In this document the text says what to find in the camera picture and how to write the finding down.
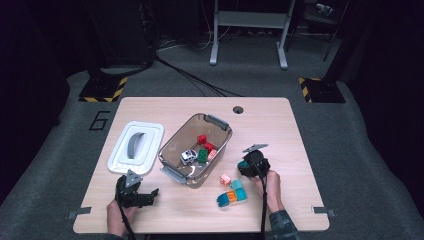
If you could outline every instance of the person's left hand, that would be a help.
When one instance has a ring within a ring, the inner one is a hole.
[[[123,237],[127,232],[124,222],[122,221],[121,211],[119,211],[118,202],[114,199],[106,207],[107,209],[107,232],[116,236]],[[128,223],[131,224],[138,207],[122,208]]]

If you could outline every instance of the hand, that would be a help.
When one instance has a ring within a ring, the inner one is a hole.
[[[262,196],[263,187],[261,180],[257,177],[249,177],[249,180],[255,184],[259,194]],[[280,175],[273,170],[269,170],[264,182],[266,184],[267,205],[270,213],[284,210],[284,205],[281,201]]]
[[[106,207],[107,209],[107,232],[116,236],[123,237],[127,232],[124,222],[122,221],[121,211],[119,211],[118,202],[113,200]],[[135,213],[138,207],[122,208],[125,216],[128,219],[128,223],[131,224],[134,219]]]

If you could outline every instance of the white toy car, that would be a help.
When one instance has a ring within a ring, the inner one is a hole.
[[[192,164],[197,159],[197,152],[189,149],[183,153],[181,153],[181,162],[183,162],[184,165]]]

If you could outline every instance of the table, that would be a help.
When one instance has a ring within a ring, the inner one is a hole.
[[[221,233],[259,232],[262,198],[251,182],[240,175],[237,163],[253,144],[267,143],[261,149],[271,169],[281,175],[283,203],[300,231],[320,231],[329,227],[325,214],[315,214],[311,206],[323,202],[300,136],[290,103],[285,98],[219,97],[130,97],[122,99],[106,138],[97,166],[81,207],[91,213],[78,215],[77,233],[105,233],[106,205],[114,197],[118,174],[107,169],[107,161],[125,125],[130,121],[160,123],[165,127],[162,146],[194,114],[215,115],[233,129],[222,159],[198,189],[181,185],[165,175],[156,160],[141,182],[139,193],[159,188],[153,206],[139,209],[132,224],[136,233]],[[247,200],[220,209],[217,197],[229,188],[220,184],[226,174],[240,179]],[[267,218],[266,229],[270,230]]]
[[[215,0],[213,46],[209,63],[216,65],[218,58],[218,26],[238,26],[238,27],[259,27],[283,29],[281,40],[277,42],[277,52],[280,60],[280,67],[287,69],[287,59],[284,52],[284,42],[290,26],[292,12],[296,0],[290,0],[287,13],[258,13],[258,12],[237,12],[219,11],[218,0]]]

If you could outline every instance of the white metal stand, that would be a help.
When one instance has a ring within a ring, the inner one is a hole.
[[[257,13],[257,12],[235,12],[219,11],[218,0],[215,0],[213,46],[210,64],[216,65],[218,58],[218,26],[258,27],[283,29],[280,42],[277,42],[278,57],[282,69],[287,69],[287,59],[284,52],[284,42],[290,26],[293,7],[296,0],[290,0],[287,13]]]

